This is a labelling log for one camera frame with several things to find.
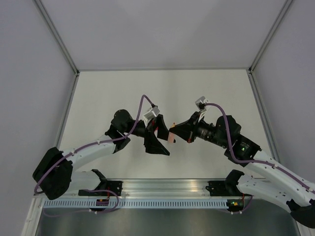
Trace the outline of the orange marker pen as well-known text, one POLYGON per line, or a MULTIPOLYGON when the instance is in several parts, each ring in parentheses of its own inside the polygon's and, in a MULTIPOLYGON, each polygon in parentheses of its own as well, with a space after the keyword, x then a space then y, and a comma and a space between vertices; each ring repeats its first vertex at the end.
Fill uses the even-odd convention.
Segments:
POLYGON ((169 143, 173 144, 173 143, 176 143, 176 140, 175 140, 175 135, 171 132, 169 132, 169 135, 168 135, 168 140, 167 140, 169 143))

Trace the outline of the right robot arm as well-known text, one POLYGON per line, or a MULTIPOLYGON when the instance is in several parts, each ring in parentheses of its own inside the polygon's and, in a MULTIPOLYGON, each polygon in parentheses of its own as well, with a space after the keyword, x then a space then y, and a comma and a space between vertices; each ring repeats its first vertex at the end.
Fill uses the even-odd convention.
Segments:
POLYGON ((290 171, 259 145, 241 135, 241 126, 233 116, 222 115, 216 124, 208 124, 199 112, 195 112, 189 120, 171 127, 170 132, 188 143, 200 138, 220 146, 231 162, 268 180, 263 183, 241 171, 232 170, 224 183, 229 195, 257 196, 286 210, 300 224, 311 229, 315 227, 315 184, 290 171))

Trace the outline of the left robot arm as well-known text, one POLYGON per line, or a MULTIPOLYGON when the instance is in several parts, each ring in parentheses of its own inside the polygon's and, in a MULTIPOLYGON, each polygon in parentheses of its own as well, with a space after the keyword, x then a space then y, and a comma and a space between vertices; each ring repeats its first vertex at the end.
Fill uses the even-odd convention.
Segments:
POLYGON ((120 195, 121 187, 112 186, 99 170, 80 172, 79 169, 123 150, 130 142, 125 134, 143 138, 146 153, 170 155, 160 142, 168 140, 169 130, 157 108, 148 111, 141 120, 134 120, 127 110, 121 109, 114 114, 108 131, 96 141, 72 150, 62 151, 57 147, 47 150, 32 177, 49 200, 65 193, 106 197, 120 195))

